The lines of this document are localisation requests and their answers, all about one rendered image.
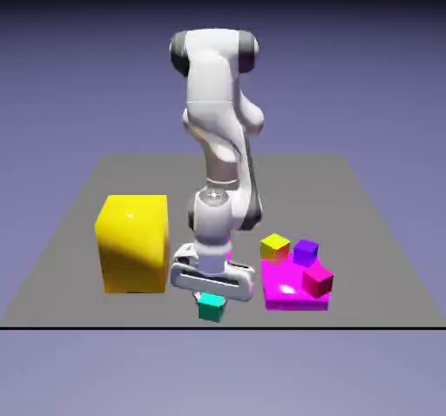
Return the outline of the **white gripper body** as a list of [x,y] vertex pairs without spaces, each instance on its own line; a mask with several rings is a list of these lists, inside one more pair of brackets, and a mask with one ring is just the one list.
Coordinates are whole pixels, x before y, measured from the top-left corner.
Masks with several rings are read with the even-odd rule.
[[249,265],[226,260],[224,271],[211,275],[192,265],[176,262],[172,265],[170,279],[172,286],[179,289],[249,301],[253,297],[255,270]]

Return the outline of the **small teal cube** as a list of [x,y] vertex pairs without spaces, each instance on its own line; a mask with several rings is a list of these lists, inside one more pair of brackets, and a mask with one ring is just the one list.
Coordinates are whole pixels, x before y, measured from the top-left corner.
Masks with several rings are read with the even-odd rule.
[[201,298],[197,302],[199,308],[199,318],[206,321],[219,323],[223,315],[221,308],[223,297],[210,293],[201,293]]

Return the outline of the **small yellow cube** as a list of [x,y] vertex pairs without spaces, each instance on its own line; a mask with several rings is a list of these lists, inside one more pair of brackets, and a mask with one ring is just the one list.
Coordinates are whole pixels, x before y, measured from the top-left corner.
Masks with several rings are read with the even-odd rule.
[[290,240],[273,233],[260,241],[260,258],[272,264],[279,264],[287,259],[290,252]]

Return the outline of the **small purple cube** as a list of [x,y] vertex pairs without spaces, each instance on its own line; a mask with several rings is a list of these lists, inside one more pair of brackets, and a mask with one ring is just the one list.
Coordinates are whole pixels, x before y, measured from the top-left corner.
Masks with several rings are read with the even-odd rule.
[[294,246],[293,260],[297,265],[310,267],[318,258],[319,244],[312,240],[300,239]]

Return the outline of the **small crimson cube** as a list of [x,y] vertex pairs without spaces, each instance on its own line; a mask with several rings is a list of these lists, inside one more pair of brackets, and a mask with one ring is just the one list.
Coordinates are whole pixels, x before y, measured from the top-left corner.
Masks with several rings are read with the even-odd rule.
[[312,265],[302,273],[302,288],[315,299],[332,291],[334,274],[322,265]]

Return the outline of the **large magenta box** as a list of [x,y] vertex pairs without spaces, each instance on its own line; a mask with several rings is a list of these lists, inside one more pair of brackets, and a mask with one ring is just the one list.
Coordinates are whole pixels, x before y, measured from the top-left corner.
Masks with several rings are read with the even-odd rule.
[[[319,257],[313,265],[324,266]],[[302,288],[302,273],[307,268],[297,265],[292,253],[279,264],[260,260],[262,290],[267,311],[325,312],[328,309],[331,292],[315,299]]]

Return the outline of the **large yellow box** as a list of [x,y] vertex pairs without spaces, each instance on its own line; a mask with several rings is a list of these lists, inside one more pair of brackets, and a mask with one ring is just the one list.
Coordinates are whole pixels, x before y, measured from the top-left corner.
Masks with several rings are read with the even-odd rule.
[[110,195],[94,225],[107,293],[163,293],[170,258],[166,195]]

